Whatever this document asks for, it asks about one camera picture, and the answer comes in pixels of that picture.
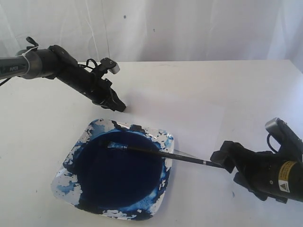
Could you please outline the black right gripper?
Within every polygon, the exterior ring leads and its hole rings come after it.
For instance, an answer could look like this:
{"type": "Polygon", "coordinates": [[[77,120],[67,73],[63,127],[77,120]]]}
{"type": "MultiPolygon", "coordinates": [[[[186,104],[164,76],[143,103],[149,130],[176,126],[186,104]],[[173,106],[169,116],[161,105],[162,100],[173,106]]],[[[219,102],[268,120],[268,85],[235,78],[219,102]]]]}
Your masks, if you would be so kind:
{"type": "Polygon", "coordinates": [[[277,202],[287,203],[288,199],[278,186],[279,168],[286,161],[280,156],[270,151],[254,152],[238,142],[226,140],[218,151],[212,153],[210,160],[230,174],[236,167],[238,172],[233,181],[261,201],[270,197],[277,202]]]}

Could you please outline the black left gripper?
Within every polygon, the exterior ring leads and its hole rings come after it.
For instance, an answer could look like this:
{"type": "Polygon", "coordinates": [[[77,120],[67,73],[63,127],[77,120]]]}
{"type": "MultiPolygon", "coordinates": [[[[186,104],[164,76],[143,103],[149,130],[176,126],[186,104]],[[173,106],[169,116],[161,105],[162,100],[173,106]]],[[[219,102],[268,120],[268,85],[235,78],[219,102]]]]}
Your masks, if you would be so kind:
{"type": "Polygon", "coordinates": [[[115,91],[111,91],[111,85],[112,82],[108,79],[83,77],[81,79],[81,93],[104,109],[123,112],[125,104],[119,99],[115,91]]]}

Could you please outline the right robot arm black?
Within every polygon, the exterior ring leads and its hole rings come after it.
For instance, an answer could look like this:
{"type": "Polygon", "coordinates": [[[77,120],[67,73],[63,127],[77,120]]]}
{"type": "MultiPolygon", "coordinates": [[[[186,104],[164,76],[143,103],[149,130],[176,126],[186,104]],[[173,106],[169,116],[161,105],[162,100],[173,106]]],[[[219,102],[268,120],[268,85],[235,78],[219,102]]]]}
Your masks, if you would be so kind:
{"type": "Polygon", "coordinates": [[[233,141],[224,141],[210,160],[229,173],[236,168],[234,182],[262,201],[268,197],[281,203],[303,201],[303,164],[299,160],[271,151],[254,152],[233,141]]]}

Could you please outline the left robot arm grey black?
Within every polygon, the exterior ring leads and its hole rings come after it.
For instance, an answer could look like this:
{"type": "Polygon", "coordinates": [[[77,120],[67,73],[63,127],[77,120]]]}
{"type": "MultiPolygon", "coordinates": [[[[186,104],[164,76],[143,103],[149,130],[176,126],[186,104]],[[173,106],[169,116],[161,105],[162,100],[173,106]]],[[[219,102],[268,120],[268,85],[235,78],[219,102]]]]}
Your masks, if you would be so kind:
{"type": "Polygon", "coordinates": [[[14,77],[58,79],[104,109],[118,112],[126,109],[111,87],[112,82],[103,77],[108,72],[117,74],[120,71],[116,61],[103,58],[96,62],[89,58],[81,64],[59,45],[40,49],[30,36],[26,41],[31,45],[20,50],[16,56],[0,59],[1,85],[14,77]]]}

